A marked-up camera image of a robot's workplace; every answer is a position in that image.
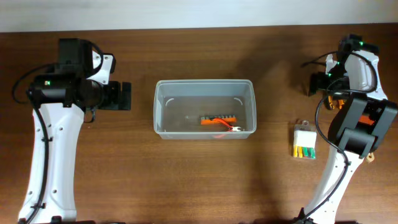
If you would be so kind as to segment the orange black long-nose pliers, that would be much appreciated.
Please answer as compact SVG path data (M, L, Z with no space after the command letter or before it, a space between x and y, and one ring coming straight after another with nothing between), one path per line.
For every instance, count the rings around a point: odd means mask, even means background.
M342 107L345 105L346 100L342 98L334 98L333 96L328 96L325 102L325 107L328 110L334 110L335 108L338 108L339 110L342 109Z

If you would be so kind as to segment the orange scraper wooden handle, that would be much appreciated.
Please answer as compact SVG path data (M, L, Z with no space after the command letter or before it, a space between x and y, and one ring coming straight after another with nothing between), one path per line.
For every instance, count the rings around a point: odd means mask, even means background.
M363 131L366 131L367 134L371 135L371 128L375 124L375 121L372 120L369 115L361 115L359 119L359 124L361 125ZM372 163L374 161L374 153L372 152L372 149L374 147L374 143L372 144L369 153L367 154L365 161L367 163Z

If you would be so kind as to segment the clear box coloured bits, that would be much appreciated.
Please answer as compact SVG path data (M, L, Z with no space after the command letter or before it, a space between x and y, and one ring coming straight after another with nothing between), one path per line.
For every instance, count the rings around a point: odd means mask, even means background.
M294 126L292 155L294 158L316 159L317 132L309 121L303 120Z

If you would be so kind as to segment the clear plastic container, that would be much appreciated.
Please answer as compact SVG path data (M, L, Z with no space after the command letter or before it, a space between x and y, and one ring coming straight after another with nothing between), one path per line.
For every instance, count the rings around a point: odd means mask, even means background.
M256 99L250 80L161 80L154 97L154 131L162 139L246 139L257 129ZM202 116L235 115L228 132L221 123L201 125Z

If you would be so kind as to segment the orange socket bit rail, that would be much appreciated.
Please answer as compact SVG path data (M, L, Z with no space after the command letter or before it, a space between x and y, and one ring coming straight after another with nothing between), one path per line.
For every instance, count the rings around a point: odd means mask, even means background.
M214 115L214 116L202 116L200 118L201 125L211 125L211 124L230 124L236 123L237 118L235 115Z

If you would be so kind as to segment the red handled small cutters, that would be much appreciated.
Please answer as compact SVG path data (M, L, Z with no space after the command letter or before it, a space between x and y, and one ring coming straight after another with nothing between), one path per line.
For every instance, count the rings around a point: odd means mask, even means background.
M224 126L226 126L228 128L228 132L240 132L240 131L242 131L241 127L230 125L224 119L214 118L213 121L216 121L216 122L221 123ZM226 134L218 134L218 135L214 136L214 138L221 139L221 138L224 138L225 136L226 136Z

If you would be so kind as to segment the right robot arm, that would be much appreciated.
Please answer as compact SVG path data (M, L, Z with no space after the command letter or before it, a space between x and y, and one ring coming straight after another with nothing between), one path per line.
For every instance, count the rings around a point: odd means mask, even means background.
M384 93L377 70L379 47L350 34L340 40L338 50L322 55L325 71L310 77L308 94L324 93L318 106L340 110L323 134L329 156L321 181L310 203L301 208L294 223L334 223L336 212L356 169L382 143L397 116L397 104Z

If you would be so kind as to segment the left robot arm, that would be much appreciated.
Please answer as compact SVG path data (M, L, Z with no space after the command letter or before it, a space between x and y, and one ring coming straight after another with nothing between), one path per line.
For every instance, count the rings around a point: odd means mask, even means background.
M22 76L36 77L26 91L34 119L30 177L18 223L76 223L74 173L86 113L129 111L132 86L111 81L116 59L84 39L60 39L58 60Z

